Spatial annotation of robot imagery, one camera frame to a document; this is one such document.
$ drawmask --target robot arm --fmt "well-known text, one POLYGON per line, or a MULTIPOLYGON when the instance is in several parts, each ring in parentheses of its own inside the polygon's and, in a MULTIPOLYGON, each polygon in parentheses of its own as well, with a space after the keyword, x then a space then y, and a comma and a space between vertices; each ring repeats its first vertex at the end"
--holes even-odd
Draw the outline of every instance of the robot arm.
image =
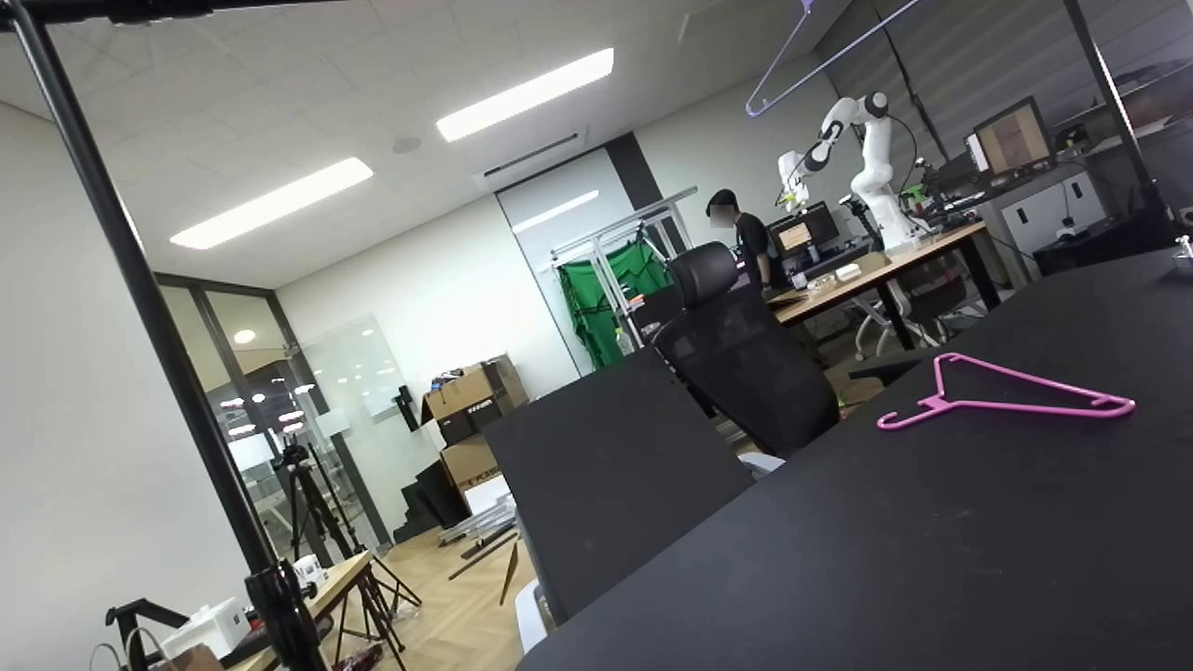
POLYGON ((846 136, 846 127, 863 127, 862 138, 862 172, 853 175, 849 191, 867 204, 883 252, 899 252, 912 242, 912 224, 903 217, 899 199, 889 194, 889 100, 888 94, 867 99, 843 99, 828 110, 818 125, 817 147, 808 147, 800 158, 779 162, 782 186, 790 191, 795 178, 800 184, 808 172, 822 172, 830 166, 830 147, 846 136))

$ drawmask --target chair backrest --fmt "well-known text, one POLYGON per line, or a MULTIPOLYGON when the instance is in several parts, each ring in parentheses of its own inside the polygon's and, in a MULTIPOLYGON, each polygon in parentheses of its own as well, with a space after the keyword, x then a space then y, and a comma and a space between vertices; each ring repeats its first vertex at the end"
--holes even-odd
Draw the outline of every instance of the chair backrest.
POLYGON ((755 288, 728 281, 728 265, 720 242, 671 260, 687 312, 657 336, 657 351, 760 450, 795 454, 838 423, 835 391, 755 288))
POLYGON ((554 624, 753 484, 652 351, 516 407, 485 437, 554 624))

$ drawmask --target wall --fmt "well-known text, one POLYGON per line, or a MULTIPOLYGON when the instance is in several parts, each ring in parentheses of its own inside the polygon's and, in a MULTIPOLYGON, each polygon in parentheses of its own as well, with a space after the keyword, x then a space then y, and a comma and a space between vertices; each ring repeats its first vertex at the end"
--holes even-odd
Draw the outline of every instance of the wall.
MULTIPOLYGON (((300 346, 340 340, 371 319, 415 396, 433 377, 493 356, 509 356, 530 396, 579 377, 497 199, 305 275, 283 288, 280 301, 300 346)), ((398 488, 434 454, 434 429, 410 437, 387 417, 387 433, 366 426, 347 433, 347 444, 366 454, 369 491, 387 527, 398 527, 398 488)))
POLYGON ((0 110, 0 667, 85 667, 103 612, 242 596, 149 336, 47 125, 0 110))
MULTIPOLYGON (((774 73, 771 89, 782 89, 808 66, 812 59, 774 73)), ((779 152, 808 151, 817 142, 822 111, 835 105, 835 89, 818 76, 804 89, 774 105, 769 116, 750 119, 750 89, 753 84, 741 84, 736 89, 728 89, 720 99, 707 99, 694 110, 683 110, 661 125, 632 132, 662 194, 697 186, 694 199, 678 202, 678 213, 694 242, 731 242, 731 232, 704 217, 704 204, 720 186, 731 186, 741 209, 755 213, 760 220, 774 220, 779 152)), ((843 138, 828 172, 808 178, 812 199, 828 202, 843 228, 849 228, 853 220, 838 213, 838 199, 849 191, 857 167, 857 142, 843 138)))

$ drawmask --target black table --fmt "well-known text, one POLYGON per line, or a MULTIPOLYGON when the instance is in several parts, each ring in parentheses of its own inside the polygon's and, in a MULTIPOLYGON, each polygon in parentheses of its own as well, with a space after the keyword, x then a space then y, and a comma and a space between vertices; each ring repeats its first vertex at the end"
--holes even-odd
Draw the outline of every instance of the black table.
POLYGON ((959 351, 1139 407, 877 433, 928 391, 920 367, 523 667, 1193 667, 1193 281, 1168 254, 1067 271, 959 351))

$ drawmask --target cable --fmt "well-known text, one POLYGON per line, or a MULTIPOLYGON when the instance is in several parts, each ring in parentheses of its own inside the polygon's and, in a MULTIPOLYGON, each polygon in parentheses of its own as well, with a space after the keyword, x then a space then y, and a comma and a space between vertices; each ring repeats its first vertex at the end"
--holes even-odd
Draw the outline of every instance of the cable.
POLYGON ((908 138, 908 167, 903 172, 903 184, 899 184, 899 194, 904 191, 904 184, 908 184, 908 175, 918 172, 918 162, 920 162, 920 138, 918 138, 918 132, 904 125, 904 119, 899 119, 899 116, 889 116, 903 132, 904 132, 904 138, 908 138))
POLYGON ((903 79, 903 88, 904 88, 908 105, 920 111, 920 125, 925 125, 928 138, 936 142, 939 158, 948 158, 948 151, 941 151, 941 142, 939 142, 939 132, 936 132, 936 125, 930 125, 930 116, 928 116, 918 88, 908 84, 904 59, 903 59, 903 51, 899 51, 888 24, 879 24, 879 30, 883 30, 883 40, 888 40, 888 50, 889 50, 889 58, 893 58, 893 66, 899 66, 899 79, 903 79))
POLYGON ((857 33, 849 45, 843 45, 835 58, 818 59, 812 73, 804 73, 800 79, 795 79, 795 88, 779 89, 774 99, 765 99, 765 88, 771 84, 774 66, 785 59, 795 38, 800 33, 800 27, 812 15, 812 0, 796 0, 796 7, 804 10, 795 30, 785 33, 782 50, 774 51, 774 59, 769 65, 769 73, 755 79, 755 88, 745 99, 745 116, 755 119, 765 111, 771 111, 779 100, 785 100, 795 89, 800 89, 804 84, 812 84, 818 73, 828 73, 830 65, 838 65, 843 58, 849 58, 862 40, 877 38, 883 27, 889 27, 893 19, 903 19, 908 7, 918 7, 918 0, 904 0, 903 7, 893 7, 888 19, 879 19, 877 27, 867 27, 863 33, 857 33))

